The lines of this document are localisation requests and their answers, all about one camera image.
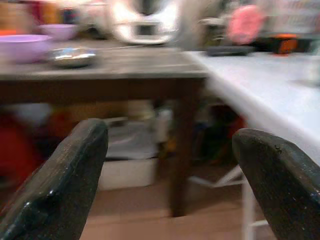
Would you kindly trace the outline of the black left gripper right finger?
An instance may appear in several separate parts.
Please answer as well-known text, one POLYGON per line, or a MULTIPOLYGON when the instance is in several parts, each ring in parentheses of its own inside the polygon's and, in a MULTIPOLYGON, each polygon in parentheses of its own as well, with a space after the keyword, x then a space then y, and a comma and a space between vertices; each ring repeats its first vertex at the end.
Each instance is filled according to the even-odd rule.
POLYGON ((232 149, 278 240, 320 238, 320 167, 294 143, 252 128, 232 149))

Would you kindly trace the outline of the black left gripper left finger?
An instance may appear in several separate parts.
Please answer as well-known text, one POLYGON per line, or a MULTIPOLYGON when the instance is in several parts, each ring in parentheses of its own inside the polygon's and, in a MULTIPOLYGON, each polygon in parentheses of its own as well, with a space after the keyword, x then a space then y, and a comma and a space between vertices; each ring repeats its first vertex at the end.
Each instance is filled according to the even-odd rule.
POLYGON ((108 150, 108 126, 81 121, 0 213, 3 240, 78 240, 108 150))

